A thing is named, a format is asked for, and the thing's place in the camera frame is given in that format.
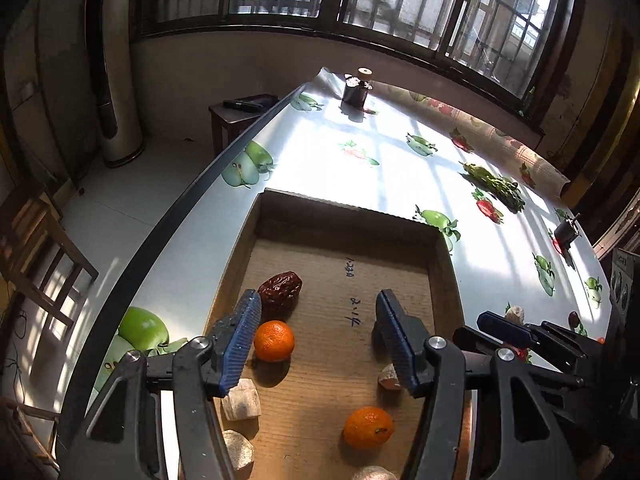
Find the small wooden table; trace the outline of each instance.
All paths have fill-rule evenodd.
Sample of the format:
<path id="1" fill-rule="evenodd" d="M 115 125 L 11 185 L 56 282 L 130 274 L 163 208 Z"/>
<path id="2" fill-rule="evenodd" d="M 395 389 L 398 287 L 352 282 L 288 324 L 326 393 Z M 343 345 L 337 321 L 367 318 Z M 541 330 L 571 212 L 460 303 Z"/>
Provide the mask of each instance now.
<path id="1" fill-rule="evenodd" d="M 213 156 L 218 156 L 229 144 L 238 138 L 251 126 L 260 112 L 241 112 L 223 107 L 222 103 L 209 107 L 211 112 L 211 135 L 213 136 Z M 226 130 L 226 142 L 222 135 L 222 128 Z"/>

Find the black table edge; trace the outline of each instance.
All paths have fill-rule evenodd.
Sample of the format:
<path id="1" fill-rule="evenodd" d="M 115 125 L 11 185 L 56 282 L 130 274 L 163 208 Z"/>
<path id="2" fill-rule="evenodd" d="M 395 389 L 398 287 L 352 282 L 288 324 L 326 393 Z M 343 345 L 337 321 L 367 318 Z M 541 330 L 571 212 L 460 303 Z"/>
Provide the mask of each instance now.
<path id="1" fill-rule="evenodd" d="M 290 92 L 277 102 L 241 136 L 220 153 L 187 189 L 178 197 L 158 224 L 151 230 L 142 245 L 130 260 L 122 275 L 105 300 L 74 367 L 66 388 L 65 399 L 60 413 L 56 457 L 63 465 L 65 453 L 71 446 L 86 412 L 100 364 L 107 353 L 118 325 L 135 297 L 149 270 L 164 250 L 171 237 L 184 221 L 198 200 L 222 171 L 233 161 L 246 144 L 253 139 L 285 106 L 303 86 Z"/>

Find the wooden stool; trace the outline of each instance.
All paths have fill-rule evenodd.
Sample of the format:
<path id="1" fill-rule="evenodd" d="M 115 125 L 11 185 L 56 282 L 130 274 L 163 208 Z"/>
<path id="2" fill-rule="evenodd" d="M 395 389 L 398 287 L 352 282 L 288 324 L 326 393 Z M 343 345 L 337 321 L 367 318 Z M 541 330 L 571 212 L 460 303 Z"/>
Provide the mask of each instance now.
<path id="1" fill-rule="evenodd" d="M 222 103 L 209 107 L 211 112 L 211 135 L 213 136 L 213 156 L 217 157 L 238 136 L 262 115 L 255 112 L 241 112 L 223 107 Z M 227 140 L 224 142 L 222 128 L 226 130 Z"/>
<path id="2" fill-rule="evenodd" d="M 72 327 L 73 320 L 60 309 L 82 269 L 89 273 L 92 282 L 98 277 L 98 271 L 69 239 L 62 226 L 53 218 L 50 206 L 39 199 L 33 189 L 31 184 L 16 187 L 0 206 L 0 272 L 7 282 L 15 285 L 18 292 L 66 326 Z M 27 269 L 36 249 L 47 235 L 59 245 L 60 250 L 37 287 L 28 278 Z M 44 288 L 64 254 L 74 264 L 53 300 L 44 293 Z"/>
<path id="3" fill-rule="evenodd" d="M 27 406 L 26 404 L 19 404 L 8 397 L 0 397 L 0 408 L 4 407 L 12 413 L 11 421 L 15 428 L 15 433 L 21 434 L 23 437 L 29 437 L 31 441 L 36 445 L 37 452 L 33 455 L 40 461 L 42 465 L 51 466 L 58 473 L 60 468 L 58 462 L 51 454 L 53 450 L 53 444 L 56 439 L 56 432 L 58 430 L 58 423 L 60 421 L 60 414 L 56 412 L 50 412 L 48 410 L 42 410 L 40 408 L 34 408 L 33 406 Z M 33 416 L 35 418 L 42 418 L 44 420 L 53 421 L 53 427 L 51 428 L 51 434 L 49 435 L 49 441 L 47 446 L 40 441 L 33 431 L 33 426 L 27 420 L 27 416 Z"/>

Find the window sill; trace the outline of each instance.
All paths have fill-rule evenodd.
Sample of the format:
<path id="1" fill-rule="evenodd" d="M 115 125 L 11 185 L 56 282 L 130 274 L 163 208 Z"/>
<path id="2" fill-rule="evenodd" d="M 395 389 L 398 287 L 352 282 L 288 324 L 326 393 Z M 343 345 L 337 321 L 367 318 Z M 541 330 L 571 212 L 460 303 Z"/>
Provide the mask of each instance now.
<path id="1" fill-rule="evenodd" d="M 197 17 L 196 19 L 187 18 L 184 20 L 175 20 L 173 22 L 165 22 L 157 24 L 153 31 L 142 32 L 136 38 L 132 39 L 132 43 L 137 41 L 143 41 L 151 38 L 161 38 L 163 36 L 173 36 L 176 34 L 193 34 L 196 32 L 218 32 L 218 31 L 241 31 L 241 32 L 272 32 L 277 34 L 293 34 L 296 36 L 306 36 L 308 38 L 321 38 L 324 40 L 331 41 L 340 41 L 342 43 L 352 44 L 355 46 L 360 46 L 363 48 L 368 48 L 370 50 L 375 50 L 382 54 L 386 54 L 388 56 L 393 56 L 396 59 L 400 59 L 402 61 L 411 63 L 420 68 L 429 70 L 430 72 L 436 73 L 442 77 L 453 81 L 454 83 L 467 88 L 480 97 L 488 100 L 492 104 L 506 111 L 509 115 L 516 118 L 521 124 L 526 126 L 529 130 L 532 130 L 536 133 L 540 138 L 544 137 L 544 132 L 540 129 L 540 126 L 531 121 L 529 118 L 522 116 L 517 108 L 515 108 L 512 104 L 505 102 L 503 99 L 496 97 L 491 92 L 488 92 L 485 89 L 479 88 L 470 82 L 465 75 L 460 71 L 451 66 L 441 66 L 434 62 L 427 61 L 424 59 L 420 59 L 418 57 L 412 56 L 411 54 L 399 51 L 395 48 L 391 48 L 389 46 L 385 46 L 383 44 L 375 43 L 372 41 L 362 40 L 360 38 L 354 38 L 353 36 L 348 36 L 346 34 L 340 34 L 336 32 L 324 32 L 314 30 L 309 27 L 304 27 L 299 24 L 295 25 L 275 25 L 275 24 L 247 24 L 247 23 L 217 23 L 217 24 L 204 24 L 202 23 L 202 17 Z"/>

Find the cable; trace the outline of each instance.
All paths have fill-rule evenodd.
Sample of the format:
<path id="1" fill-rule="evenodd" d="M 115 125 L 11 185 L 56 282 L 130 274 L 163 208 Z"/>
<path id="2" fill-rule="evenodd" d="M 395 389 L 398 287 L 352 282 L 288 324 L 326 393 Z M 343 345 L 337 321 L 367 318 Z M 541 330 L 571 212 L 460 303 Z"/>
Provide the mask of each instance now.
<path id="1" fill-rule="evenodd" d="M 9 284 L 7 282 L 6 283 L 6 292 L 7 292 L 7 297 L 10 296 L 9 294 Z M 22 334 L 18 333 L 18 329 L 17 329 L 17 324 L 18 324 L 18 320 L 19 319 L 23 319 L 24 320 L 24 326 L 22 327 Z M 28 324 L 29 320 L 27 319 L 27 313 L 21 308 L 20 309 L 20 314 L 18 314 L 18 319 L 15 320 L 14 323 L 14 335 L 18 338 L 18 339 L 24 339 L 25 336 L 27 335 L 27 324 Z M 24 403 L 24 399 L 25 399 L 25 395 L 24 395 L 24 385 L 22 384 L 22 370 L 20 370 L 20 365 L 18 364 L 18 347 L 15 345 L 15 341 L 12 338 L 11 339 L 11 343 L 14 345 L 14 350 L 15 350 L 15 358 L 8 358 L 6 360 L 6 363 L 2 366 L 2 370 L 7 370 L 8 368 L 11 368 L 12 366 L 15 366 L 15 373 L 14 373 L 14 398 L 15 401 L 18 402 L 18 395 L 16 394 L 16 390 L 15 390 L 15 381 L 16 379 L 19 380 L 20 382 L 20 390 L 22 392 L 22 403 Z"/>

